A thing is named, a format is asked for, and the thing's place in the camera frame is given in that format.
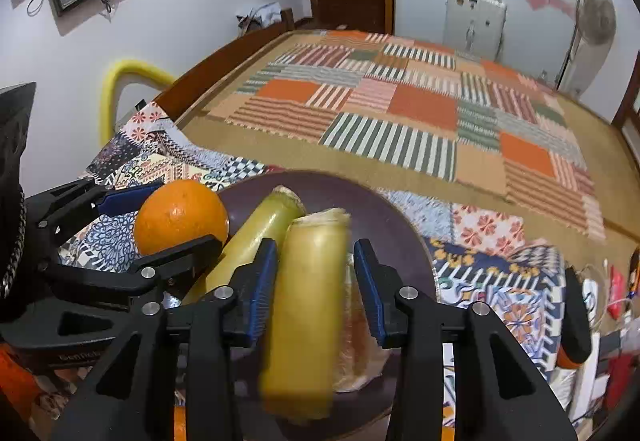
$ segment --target bed frame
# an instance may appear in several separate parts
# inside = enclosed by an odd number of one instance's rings
[[[279,36],[294,30],[293,11],[280,12],[282,21],[263,30],[252,31],[231,41],[193,66],[168,89],[156,97],[156,103],[176,121],[209,88],[223,79],[249,57]]]

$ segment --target purple plate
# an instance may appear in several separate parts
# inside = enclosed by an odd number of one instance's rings
[[[436,298],[431,263],[411,223],[385,198],[344,178],[321,172],[290,170],[263,174],[219,192],[229,214],[230,235],[278,185],[295,192],[307,212],[344,208],[351,214],[353,242],[366,238],[382,264],[396,268],[402,281]],[[297,426],[265,413],[260,407],[257,377],[261,349],[234,349],[236,396],[244,438],[255,441],[323,441],[347,436],[384,415],[396,389],[399,357],[392,355],[382,376],[356,392],[334,395],[331,416]]]

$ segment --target patchwork tablecloth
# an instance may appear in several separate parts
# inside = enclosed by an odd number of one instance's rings
[[[279,170],[193,145],[155,103],[135,114],[84,172],[99,184],[128,188],[155,180],[194,179],[212,190]],[[489,304],[547,379],[556,363],[564,312],[563,260],[558,249],[526,244],[523,219],[411,192],[378,192],[424,238],[442,302]],[[139,256],[132,229],[136,213],[101,216],[61,249],[68,264],[125,271]],[[168,297],[165,306],[178,305]],[[452,345],[443,345],[443,424],[455,424]]]
[[[604,239],[584,158],[546,86],[407,38],[319,31],[297,42],[209,116],[478,187]]]

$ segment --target fan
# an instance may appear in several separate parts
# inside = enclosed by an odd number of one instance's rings
[[[616,10],[612,0],[578,0],[575,20],[580,36],[592,46],[602,46],[616,34]]]

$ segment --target metal bolt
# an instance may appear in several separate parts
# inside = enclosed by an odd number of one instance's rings
[[[413,286],[402,286],[400,288],[400,296],[407,300],[413,300],[418,296],[418,290]]]
[[[147,315],[147,316],[153,316],[153,315],[155,315],[159,310],[160,310],[160,305],[158,304],[158,302],[147,302],[147,303],[142,307],[142,312],[143,312],[143,314],[145,314],[145,315]]]
[[[142,270],[140,270],[140,275],[142,275],[144,278],[154,278],[154,276],[156,275],[156,271],[151,266],[145,266],[144,268],[142,268]]]
[[[489,306],[484,302],[474,302],[471,309],[476,315],[487,316],[489,314]]]
[[[234,294],[234,289],[231,286],[220,286],[213,290],[213,296],[219,298],[220,300],[224,300],[225,298],[229,298]]]

